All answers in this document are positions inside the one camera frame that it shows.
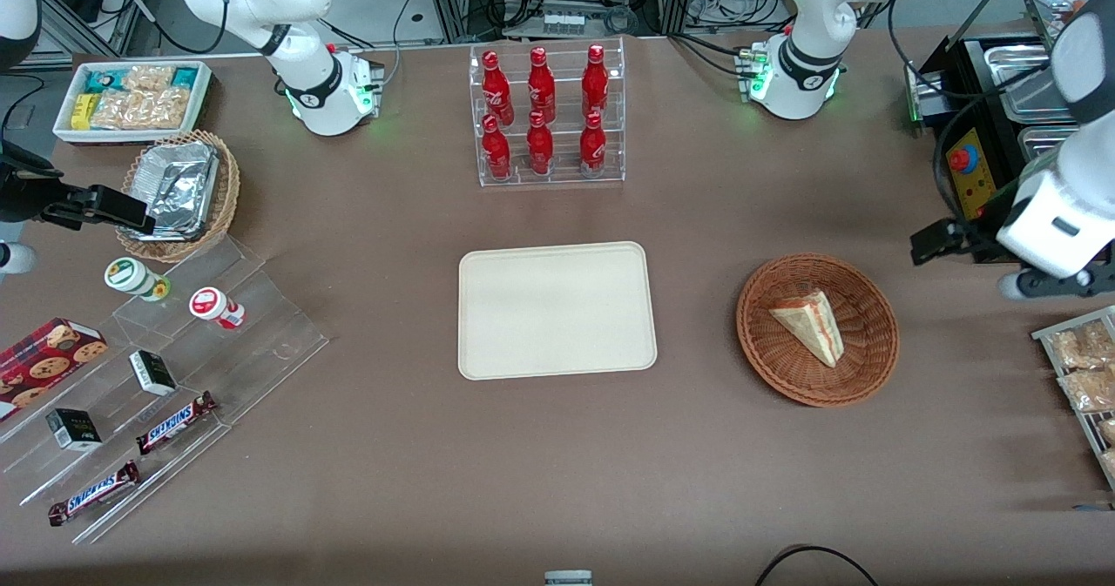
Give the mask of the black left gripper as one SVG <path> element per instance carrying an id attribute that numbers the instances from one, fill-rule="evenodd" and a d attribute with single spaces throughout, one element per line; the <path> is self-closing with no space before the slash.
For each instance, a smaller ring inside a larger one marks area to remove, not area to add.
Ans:
<path id="1" fill-rule="evenodd" d="M 917 267 L 953 255 L 970 255 L 975 262 L 992 262 L 1004 257 L 1004 248 L 976 226 L 964 225 L 956 218 L 938 219 L 909 237 L 909 258 Z"/>

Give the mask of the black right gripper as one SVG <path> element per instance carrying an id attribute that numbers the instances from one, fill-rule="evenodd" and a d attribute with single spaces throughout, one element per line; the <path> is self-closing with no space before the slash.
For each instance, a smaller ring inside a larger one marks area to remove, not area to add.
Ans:
<path id="1" fill-rule="evenodd" d="M 4 178 L 1 221 L 43 222 L 72 232 L 79 232 L 86 224 L 122 226 L 140 234 L 152 234 L 155 227 L 144 202 L 108 186 L 79 188 L 59 178 Z"/>

